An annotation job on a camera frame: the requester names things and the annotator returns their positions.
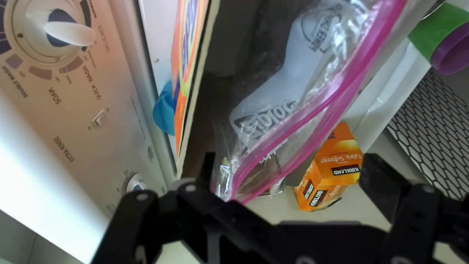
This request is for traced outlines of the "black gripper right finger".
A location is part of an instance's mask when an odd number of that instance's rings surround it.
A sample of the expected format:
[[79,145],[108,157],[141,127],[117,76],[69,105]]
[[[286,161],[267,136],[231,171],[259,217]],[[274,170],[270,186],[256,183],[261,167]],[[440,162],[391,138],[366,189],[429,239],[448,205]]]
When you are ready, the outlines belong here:
[[359,186],[391,224],[379,253],[382,264],[442,264],[434,258],[438,242],[469,261],[467,198],[413,183],[375,152],[363,155]]

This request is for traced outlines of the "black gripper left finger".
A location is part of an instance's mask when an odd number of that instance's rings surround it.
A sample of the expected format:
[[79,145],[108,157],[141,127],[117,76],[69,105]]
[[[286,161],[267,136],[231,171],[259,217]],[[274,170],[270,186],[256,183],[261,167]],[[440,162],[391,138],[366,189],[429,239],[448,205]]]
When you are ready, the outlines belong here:
[[208,261],[206,234],[186,195],[206,192],[199,182],[182,182],[158,196],[142,189],[126,193],[111,217],[91,264],[152,264],[163,246],[182,242],[199,262]]

